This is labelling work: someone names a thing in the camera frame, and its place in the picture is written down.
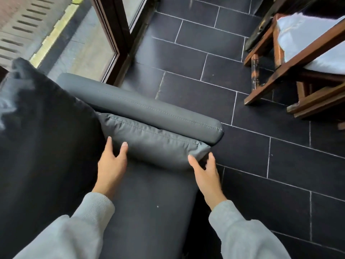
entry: hand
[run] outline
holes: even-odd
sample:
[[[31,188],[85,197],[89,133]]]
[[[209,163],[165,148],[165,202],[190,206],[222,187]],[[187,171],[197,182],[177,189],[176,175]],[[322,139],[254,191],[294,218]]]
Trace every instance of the hand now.
[[[214,207],[219,203],[227,200],[222,192],[222,186],[220,185],[219,174],[216,168],[216,159],[212,153],[208,154],[206,170],[200,167],[194,156],[189,155],[188,161],[194,169],[196,183],[203,193],[207,205],[213,211]]]
[[[92,192],[104,194],[113,199],[116,187],[119,185],[127,167],[128,144],[122,143],[117,157],[112,152],[112,139],[108,137],[106,146],[98,162],[97,182]]]

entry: dark gray sofa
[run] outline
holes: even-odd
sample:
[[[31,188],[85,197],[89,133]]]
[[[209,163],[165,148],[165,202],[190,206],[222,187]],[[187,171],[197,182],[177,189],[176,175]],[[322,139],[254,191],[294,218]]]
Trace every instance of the dark gray sofa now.
[[[15,61],[0,86],[0,205],[12,209],[0,213],[0,257],[73,213],[112,136],[115,152],[128,142],[129,161],[100,258],[180,258],[197,192],[187,154],[201,159],[221,139],[221,123],[73,74],[60,75],[62,90],[30,67]],[[16,165],[18,152],[24,166]]]

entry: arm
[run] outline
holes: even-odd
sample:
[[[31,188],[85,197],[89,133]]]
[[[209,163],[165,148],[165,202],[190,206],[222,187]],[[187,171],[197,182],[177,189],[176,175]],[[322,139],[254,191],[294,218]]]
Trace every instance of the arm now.
[[[103,233],[114,214],[111,201],[127,166],[127,143],[117,157],[109,137],[98,162],[97,182],[71,218],[60,216],[45,228],[15,259],[97,259],[103,245]]]
[[[209,154],[206,170],[196,159],[188,156],[196,182],[211,208],[209,222],[222,241],[224,259],[289,259],[290,256],[278,238],[260,221],[247,221],[234,203],[222,193],[216,160]]]

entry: gray sweatshirt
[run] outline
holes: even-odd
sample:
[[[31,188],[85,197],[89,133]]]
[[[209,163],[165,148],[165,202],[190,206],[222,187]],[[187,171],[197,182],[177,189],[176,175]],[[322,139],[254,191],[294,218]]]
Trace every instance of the gray sweatshirt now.
[[[88,193],[71,218],[60,216],[15,259],[98,259],[103,233],[114,211],[106,196]],[[222,241],[224,259],[290,258],[274,234],[257,220],[246,221],[232,201],[218,204],[209,222]]]

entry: ribbed cuff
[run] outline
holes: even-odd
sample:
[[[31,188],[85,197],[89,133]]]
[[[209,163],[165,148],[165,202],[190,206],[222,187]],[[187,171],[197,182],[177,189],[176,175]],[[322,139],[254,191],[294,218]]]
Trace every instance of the ribbed cuff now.
[[[216,231],[221,241],[224,240],[225,234],[229,227],[233,223],[241,220],[245,219],[237,210],[234,203],[230,200],[219,203],[208,217],[208,221]]]
[[[72,217],[82,218],[97,224],[103,233],[114,212],[115,206],[108,197],[101,193],[91,192],[85,195]]]

